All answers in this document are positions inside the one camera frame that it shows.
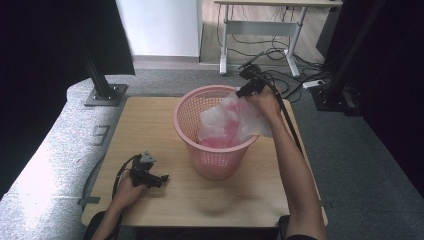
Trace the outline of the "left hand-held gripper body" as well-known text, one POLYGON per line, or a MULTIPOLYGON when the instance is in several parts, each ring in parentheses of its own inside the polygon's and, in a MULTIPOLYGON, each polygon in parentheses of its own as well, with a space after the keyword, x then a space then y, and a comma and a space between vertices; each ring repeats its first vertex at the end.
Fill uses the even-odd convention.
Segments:
POLYGON ((148 151, 133 157, 129 174, 134 186, 152 184, 149 181, 149 176, 151 176, 149 170, 153 167, 154 162, 154 157, 148 151))

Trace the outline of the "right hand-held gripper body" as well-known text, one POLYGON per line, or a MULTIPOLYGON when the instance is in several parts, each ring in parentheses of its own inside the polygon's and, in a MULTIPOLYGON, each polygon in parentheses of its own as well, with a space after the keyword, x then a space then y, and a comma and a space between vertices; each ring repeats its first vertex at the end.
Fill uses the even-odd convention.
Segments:
POLYGON ((265 80, 261 76, 261 69, 254 61, 263 55, 263 52, 252 57, 238 67, 239 76, 248 82, 254 82, 258 85, 258 90, 261 91, 265 87, 265 80))

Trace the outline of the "translucent pink plastic bag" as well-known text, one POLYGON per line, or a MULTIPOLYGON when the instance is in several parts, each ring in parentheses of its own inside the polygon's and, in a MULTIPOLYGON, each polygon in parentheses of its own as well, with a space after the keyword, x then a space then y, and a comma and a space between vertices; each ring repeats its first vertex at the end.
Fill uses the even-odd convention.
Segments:
POLYGON ((211 148, 230 148, 253 136, 271 137, 264 116, 244 97, 230 93, 220 103, 200 113, 199 143, 211 148))

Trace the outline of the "pink plastic mesh basket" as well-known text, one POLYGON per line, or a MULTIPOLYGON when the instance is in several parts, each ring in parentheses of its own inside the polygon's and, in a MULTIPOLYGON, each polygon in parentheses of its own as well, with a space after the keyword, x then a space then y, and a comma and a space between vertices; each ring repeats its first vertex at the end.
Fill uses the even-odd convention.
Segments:
POLYGON ((210 179, 226 179, 235 174, 249 146, 258 135, 248 135, 245 139, 237 136, 239 120, 225 123, 213 120, 216 127, 208 129, 213 133, 223 126, 224 136, 200 138, 206 128, 202 124, 202 113, 218 107, 232 95, 236 88, 226 85, 204 86, 185 94, 174 110, 174 128, 185 142, 196 171, 210 179))

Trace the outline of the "person's right hand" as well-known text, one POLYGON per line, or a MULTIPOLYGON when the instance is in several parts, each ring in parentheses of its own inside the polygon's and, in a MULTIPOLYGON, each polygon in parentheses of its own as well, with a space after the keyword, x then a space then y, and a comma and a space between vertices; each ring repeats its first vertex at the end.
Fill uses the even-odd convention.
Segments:
POLYGON ((281 118, 281 108, 274 92, 266 86, 260 93, 249 95, 246 100, 251 103, 268 121, 281 118))

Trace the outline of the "person's left hand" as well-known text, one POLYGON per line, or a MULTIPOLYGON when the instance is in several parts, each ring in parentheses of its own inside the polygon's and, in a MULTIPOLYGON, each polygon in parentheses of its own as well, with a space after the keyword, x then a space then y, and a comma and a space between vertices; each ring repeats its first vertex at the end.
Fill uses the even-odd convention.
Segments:
POLYGON ((125 170, 121 175, 117 192, 113 198, 113 205, 122 211, 131 206, 147 188, 146 185, 134 186, 129 171, 125 170))

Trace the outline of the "white power strip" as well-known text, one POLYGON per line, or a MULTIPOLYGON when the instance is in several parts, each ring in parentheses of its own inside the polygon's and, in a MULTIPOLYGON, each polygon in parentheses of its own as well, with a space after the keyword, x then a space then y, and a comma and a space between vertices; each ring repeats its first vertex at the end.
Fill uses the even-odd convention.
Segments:
POLYGON ((302 84, 304 89, 314 88, 314 87, 318 87, 318 86, 322 86, 322 85, 325 85, 325 82, 321 79, 304 82, 302 84))

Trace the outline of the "black metal stand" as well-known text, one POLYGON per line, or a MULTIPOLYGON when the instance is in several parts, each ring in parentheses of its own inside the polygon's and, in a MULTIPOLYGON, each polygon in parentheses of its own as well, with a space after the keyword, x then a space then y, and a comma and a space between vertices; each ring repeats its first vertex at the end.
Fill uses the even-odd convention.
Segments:
POLYGON ((342 0, 341 7, 334 7, 330 14, 333 30, 323 65, 330 79, 326 85, 310 90, 318 111, 359 115, 359 93, 349 82, 364 41, 386 2, 387 0, 342 0))
POLYGON ((84 105, 88 107, 117 107, 120 104, 128 86, 126 84, 110 84, 106 80, 105 75, 96 68, 94 61, 79 33, 76 34, 76 41, 78 42, 78 47, 84 61, 86 71, 94 84, 94 88, 91 90, 84 105))

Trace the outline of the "person's right leg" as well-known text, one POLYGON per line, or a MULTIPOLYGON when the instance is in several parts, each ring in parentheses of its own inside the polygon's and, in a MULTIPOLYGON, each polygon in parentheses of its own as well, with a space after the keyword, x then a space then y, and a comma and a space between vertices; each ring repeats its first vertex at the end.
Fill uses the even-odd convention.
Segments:
POLYGON ((289 220, 290 220, 289 215, 284 215, 279 218, 278 220, 279 234, 278 234, 277 240, 286 240, 289 220))

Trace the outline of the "black curtain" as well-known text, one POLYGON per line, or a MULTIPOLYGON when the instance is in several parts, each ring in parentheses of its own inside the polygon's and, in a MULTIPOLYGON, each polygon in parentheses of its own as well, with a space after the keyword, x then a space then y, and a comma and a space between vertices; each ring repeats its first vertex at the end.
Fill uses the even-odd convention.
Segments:
POLYGON ((0 200, 38 149, 70 86, 132 75, 117 0, 0 0, 0 200))
POLYGON ((424 197, 424 0, 387 0, 349 85, 359 113, 424 197))

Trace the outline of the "white metal frame desk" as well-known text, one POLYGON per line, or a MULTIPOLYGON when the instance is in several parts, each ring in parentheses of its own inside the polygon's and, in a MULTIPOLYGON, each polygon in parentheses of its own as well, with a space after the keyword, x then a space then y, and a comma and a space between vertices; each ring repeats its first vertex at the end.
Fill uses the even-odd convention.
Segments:
POLYGON ((341 0, 214 0, 216 4, 225 7, 222 32, 222 47, 220 52, 219 73, 227 74, 227 35, 259 35, 259 36, 285 36, 290 38, 289 47, 284 51, 285 59, 293 77, 300 73, 295 63, 294 50, 303 27, 307 9, 309 7, 333 8, 341 7, 341 0), (264 22, 249 20, 230 20, 230 6, 288 6, 300 7, 300 15, 296 22, 264 22))

